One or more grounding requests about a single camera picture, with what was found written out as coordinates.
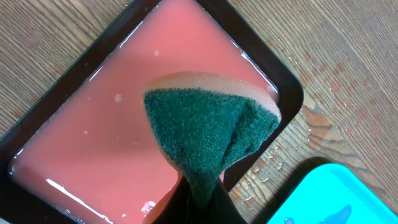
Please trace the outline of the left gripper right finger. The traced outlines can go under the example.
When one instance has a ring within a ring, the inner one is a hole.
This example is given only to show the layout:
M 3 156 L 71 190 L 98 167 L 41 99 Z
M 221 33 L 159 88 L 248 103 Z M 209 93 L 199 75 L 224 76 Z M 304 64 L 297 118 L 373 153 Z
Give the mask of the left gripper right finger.
M 209 203 L 209 216 L 211 224 L 247 224 L 224 189 L 221 179 L 217 180 Z

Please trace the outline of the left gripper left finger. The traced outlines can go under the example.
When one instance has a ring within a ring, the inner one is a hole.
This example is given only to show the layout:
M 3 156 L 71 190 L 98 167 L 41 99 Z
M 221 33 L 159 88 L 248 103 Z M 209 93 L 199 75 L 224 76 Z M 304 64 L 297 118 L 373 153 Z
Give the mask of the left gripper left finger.
M 177 184 L 166 206 L 152 224 L 191 224 L 192 191 L 185 177 Z

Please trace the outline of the red tray with dark rim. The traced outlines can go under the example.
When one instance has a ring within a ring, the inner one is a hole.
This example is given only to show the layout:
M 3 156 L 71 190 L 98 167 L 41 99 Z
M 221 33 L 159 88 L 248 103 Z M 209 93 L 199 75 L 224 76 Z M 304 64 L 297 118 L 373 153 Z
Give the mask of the red tray with dark rim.
M 303 89 L 227 1 L 134 1 L 1 141 L 1 217 L 12 223 L 142 223 L 175 185 L 142 105 L 144 85 L 198 70 L 279 95 Z

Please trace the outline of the teal plastic tray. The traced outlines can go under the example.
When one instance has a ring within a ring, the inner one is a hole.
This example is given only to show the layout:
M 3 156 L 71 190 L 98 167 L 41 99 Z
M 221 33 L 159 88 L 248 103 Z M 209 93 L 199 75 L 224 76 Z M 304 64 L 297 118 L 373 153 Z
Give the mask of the teal plastic tray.
M 310 171 L 267 224 L 397 224 L 397 215 L 347 167 Z

